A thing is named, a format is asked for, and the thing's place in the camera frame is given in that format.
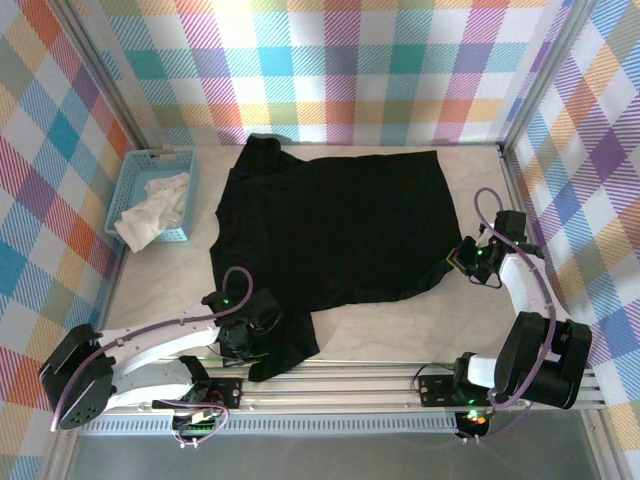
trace metal frame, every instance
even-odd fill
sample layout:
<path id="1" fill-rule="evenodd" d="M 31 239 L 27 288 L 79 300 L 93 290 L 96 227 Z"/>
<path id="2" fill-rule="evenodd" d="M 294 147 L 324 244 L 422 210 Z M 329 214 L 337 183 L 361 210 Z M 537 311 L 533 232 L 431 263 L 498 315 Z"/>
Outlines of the metal frame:
<path id="1" fill-rule="evenodd" d="M 618 438 L 613 431 L 607 410 L 583 410 L 587 438 L 593 451 L 600 476 L 606 480 L 633 478 Z"/>
<path id="2" fill-rule="evenodd" d="M 122 125 L 134 148 L 150 148 L 142 130 L 138 126 L 138 122 L 131 110 L 129 110 L 120 89 L 109 74 L 108 68 L 102 62 L 100 54 L 87 34 L 75 8 L 69 3 L 69 0 L 48 0 L 48 4 L 78 51 L 82 63 L 93 77 L 98 89 L 104 95 L 105 100 L 120 125 Z"/>
<path id="3" fill-rule="evenodd" d="M 558 38 L 551 46 L 551 50 L 538 73 L 538 76 L 524 100 L 520 111 L 509 129 L 504 141 L 507 152 L 515 151 L 516 144 L 524 134 L 529 122 L 533 118 L 538 106 L 542 102 L 547 90 L 556 79 L 562 64 L 566 60 L 573 44 L 586 25 L 591 12 L 598 0 L 575 0 L 565 24 L 560 30 Z"/>

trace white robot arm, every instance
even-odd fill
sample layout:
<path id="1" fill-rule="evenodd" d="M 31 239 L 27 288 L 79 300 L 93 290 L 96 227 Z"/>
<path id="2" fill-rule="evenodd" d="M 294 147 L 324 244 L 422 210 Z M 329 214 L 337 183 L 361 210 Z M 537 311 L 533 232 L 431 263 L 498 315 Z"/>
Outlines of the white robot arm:
<path id="1" fill-rule="evenodd" d="M 484 395 L 486 399 L 487 389 L 491 389 L 490 392 L 496 392 L 496 398 L 511 397 L 511 401 L 517 399 L 520 389 L 526 390 L 522 395 L 525 399 L 570 408 L 580 387 L 591 332 L 585 325 L 572 322 L 553 294 L 543 273 L 544 260 L 539 249 L 525 243 L 524 221 L 522 213 L 498 212 L 495 230 L 489 230 L 493 235 L 489 235 L 486 246 L 467 237 L 448 258 L 470 280 L 475 279 L 473 283 L 486 284 L 497 274 L 500 284 L 509 290 L 517 314 L 498 358 L 465 353 L 456 361 L 454 382 L 461 394 L 469 398 Z M 497 235 L 508 237 L 509 243 Z M 522 244 L 517 250 L 527 252 L 526 259 L 514 253 L 509 246 L 511 240 L 516 245 Z M 55 410 L 52 427 L 76 428 L 117 406 L 175 400 L 190 392 L 196 377 L 193 365 L 180 360 L 155 362 L 188 348 L 211 345 L 219 337 L 231 339 L 224 327 L 213 320 L 226 315 L 232 319 L 231 314 L 239 312 L 249 301 L 251 306 L 264 306 L 261 311 L 269 312 L 268 318 L 273 318 L 274 303 L 277 307 L 277 302 L 269 294 L 265 295 L 264 290 L 250 300 L 253 284 L 249 273 L 241 267 L 234 269 L 242 271 L 249 280 L 245 298 L 234 307 L 227 309 L 229 300 L 225 294 L 214 292 L 203 300 L 207 305 L 194 305 L 179 318 L 163 319 L 135 329 L 96 333 L 91 326 L 81 325 L 70 331 L 40 372 Z M 557 323 L 550 353 L 541 362 L 539 351 L 550 330 L 550 309 L 555 310 Z M 245 315 L 243 310 L 239 315 L 252 317 L 256 311 L 252 308 L 252 313 Z M 258 321 L 253 328 L 260 331 L 265 324 Z M 539 363 L 540 368 L 534 367 L 534 363 Z M 530 386 L 523 387 L 527 382 L 531 382 Z"/>

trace cable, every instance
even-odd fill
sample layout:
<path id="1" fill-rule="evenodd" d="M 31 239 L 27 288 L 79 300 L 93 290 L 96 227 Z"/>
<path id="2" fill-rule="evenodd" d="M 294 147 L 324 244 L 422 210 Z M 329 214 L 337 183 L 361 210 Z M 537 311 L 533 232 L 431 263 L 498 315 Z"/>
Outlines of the cable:
<path id="1" fill-rule="evenodd" d="M 186 407 L 186 408 L 217 408 L 219 410 L 222 410 L 224 412 L 224 419 L 220 422 L 220 425 L 218 425 L 211 433 L 208 433 L 207 435 L 205 435 L 204 437 L 196 440 L 195 438 L 189 442 L 188 440 L 186 440 L 183 436 L 182 436 L 182 432 L 187 428 L 186 425 L 182 425 L 180 427 L 178 427 L 178 434 L 174 434 L 174 437 L 176 437 L 176 440 L 178 440 L 180 442 L 180 447 L 184 448 L 185 446 L 192 446 L 192 447 L 198 447 L 198 445 L 206 442 L 207 440 L 209 440 L 211 437 L 213 437 L 214 435 L 216 435 L 220 430 L 222 430 L 225 425 L 227 424 L 227 422 L 229 422 L 229 409 L 227 407 L 225 407 L 224 405 L 218 405 L 217 403 L 189 403 L 189 402 L 182 402 L 180 400 L 160 400 L 162 403 L 166 403 L 167 405 L 173 405 L 175 407 Z"/>
<path id="2" fill-rule="evenodd" d="M 60 394 L 60 398 L 58 399 L 58 404 L 56 405 L 56 408 L 53 412 L 53 420 L 51 421 L 50 430 L 52 432 L 55 432 L 58 429 L 58 425 L 60 424 L 60 418 L 62 417 L 62 412 L 64 411 L 64 407 L 66 405 L 66 401 L 69 397 L 69 394 L 71 393 L 73 386 L 78 381 L 80 374 L 87 368 L 87 366 L 91 362 L 93 362 L 96 358 L 98 358 L 103 353 L 111 350 L 112 348 L 122 346 L 124 342 L 128 342 L 129 340 L 132 340 L 145 333 L 158 330 L 159 328 L 169 327 L 173 325 L 186 325 L 188 323 L 204 322 L 207 320 L 212 320 L 214 318 L 225 317 L 227 315 L 231 315 L 232 313 L 237 312 L 242 307 L 244 307 L 246 303 L 249 301 L 249 299 L 251 298 L 251 295 L 253 294 L 253 278 L 251 277 L 251 274 L 247 269 L 243 267 L 231 267 L 229 270 L 227 270 L 227 273 L 225 273 L 224 275 L 224 279 L 222 281 L 223 291 L 226 290 L 227 281 L 229 280 L 229 276 L 233 272 L 241 272 L 242 274 L 244 274 L 244 276 L 247 277 L 247 281 L 249 284 L 247 287 L 247 293 L 245 294 L 244 298 L 235 307 L 231 307 L 230 309 L 225 310 L 223 312 L 213 313 L 211 315 L 205 315 L 203 317 L 190 317 L 190 318 L 184 318 L 184 319 L 173 318 L 171 320 L 165 320 L 163 322 L 155 323 L 153 325 L 147 325 L 146 327 L 143 327 L 140 330 L 136 330 L 135 332 L 128 333 L 127 335 L 124 335 L 122 338 L 117 338 L 112 342 L 107 343 L 105 346 L 100 347 L 98 350 L 96 350 L 91 355 L 89 355 L 78 366 L 78 368 L 76 368 L 76 370 L 71 375 L 71 378 L 69 378 L 69 381 L 67 382 L 64 389 L 62 390 L 62 393 Z"/>
<path id="3" fill-rule="evenodd" d="M 480 205 L 478 204 L 478 199 L 480 198 L 480 195 L 483 192 L 491 193 L 495 197 L 495 199 L 498 201 L 499 209 L 500 210 L 503 209 L 502 200 L 500 199 L 500 196 L 496 193 L 496 191 L 489 187 L 483 187 L 476 192 L 476 195 L 473 199 L 473 205 L 476 209 L 476 213 L 478 214 L 478 218 L 480 219 L 482 224 L 486 228 L 488 228 L 490 232 L 492 232 L 493 236 L 502 240 L 504 243 L 506 243 L 511 248 L 513 248 L 513 250 L 518 255 L 520 255 L 522 260 L 524 260 L 527 266 L 531 269 L 531 272 L 534 274 L 536 280 L 538 281 L 538 284 L 540 285 L 540 289 L 542 290 L 542 295 L 544 296 L 544 300 L 549 310 L 549 330 L 547 332 L 547 337 L 545 338 L 544 343 L 542 344 L 542 347 L 538 352 L 538 358 L 536 358 L 536 361 L 533 364 L 531 371 L 529 372 L 527 377 L 524 379 L 524 382 L 522 382 L 522 385 L 520 385 L 520 388 L 518 388 L 516 392 L 506 402 L 503 402 L 503 403 L 496 402 L 495 396 L 497 395 L 497 391 L 495 388 L 492 388 L 491 390 L 489 390 L 489 402 L 491 402 L 491 405 L 494 406 L 496 409 L 502 410 L 502 409 L 511 407 L 518 400 L 520 400 L 522 395 L 524 395 L 524 393 L 527 391 L 527 389 L 533 382 L 533 379 L 536 377 L 536 375 L 540 371 L 540 368 L 542 367 L 542 362 L 544 362 L 545 357 L 551 350 L 551 342 L 553 341 L 553 336 L 556 331 L 556 309 L 555 309 L 555 306 L 553 305 L 553 297 L 551 296 L 551 292 L 549 292 L 549 289 L 547 288 L 547 284 L 544 281 L 542 274 L 540 273 L 538 268 L 535 266 L 533 261 L 531 261 L 528 255 L 524 253 L 524 251 L 520 247 L 518 247 L 514 242 L 512 242 L 510 239 L 505 237 L 500 232 L 496 231 L 491 226 L 491 224 L 487 221 L 487 219 L 484 218 L 484 215 L 482 215 L 482 212 L 480 211 Z"/>
<path id="4" fill-rule="evenodd" d="M 420 375 L 420 372 L 422 372 L 422 370 L 424 370 L 427 367 L 430 367 L 431 365 L 436 365 L 440 368 L 444 368 L 445 370 L 449 370 L 450 372 L 453 372 L 453 368 L 452 367 L 447 367 L 446 365 L 442 364 L 442 363 L 438 363 L 438 362 L 429 362 L 429 363 L 425 363 L 423 366 L 421 366 L 418 371 L 416 372 L 416 374 L 413 376 L 413 378 L 411 379 L 411 389 L 415 390 L 416 392 L 420 393 L 420 390 L 416 388 L 416 379 L 418 378 L 418 376 Z"/>

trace crumpled white towel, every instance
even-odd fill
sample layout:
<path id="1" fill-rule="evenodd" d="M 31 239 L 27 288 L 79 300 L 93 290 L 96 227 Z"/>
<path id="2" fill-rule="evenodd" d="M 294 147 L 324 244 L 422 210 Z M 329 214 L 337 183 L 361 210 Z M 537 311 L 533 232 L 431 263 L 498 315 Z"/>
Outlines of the crumpled white towel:
<path id="1" fill-rule="evenodd" d="M 189 174 L 149 180 L 144 186 L 147 200 L 122 212 L 115 223 L 116 230 L 133 253 L 149 245 L 167 228 L 182 221 L 184 203 L 189 188 Z"/>

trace gray floor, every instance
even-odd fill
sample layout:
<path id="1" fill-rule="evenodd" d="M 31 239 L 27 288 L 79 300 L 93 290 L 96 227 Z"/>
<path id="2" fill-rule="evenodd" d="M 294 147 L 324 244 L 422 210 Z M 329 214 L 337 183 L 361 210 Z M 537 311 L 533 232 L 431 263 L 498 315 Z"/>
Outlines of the gray floor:
<path id="1" fill-rule="evenodd" d="M 506 424 L 511 413 L 494 419 Z M 197 450 L 172 437 L 80 437 L 67 480 L 598 479 L 577 411 L 530 412 L 480 446 L 449 434 L 220 436 Z"/>

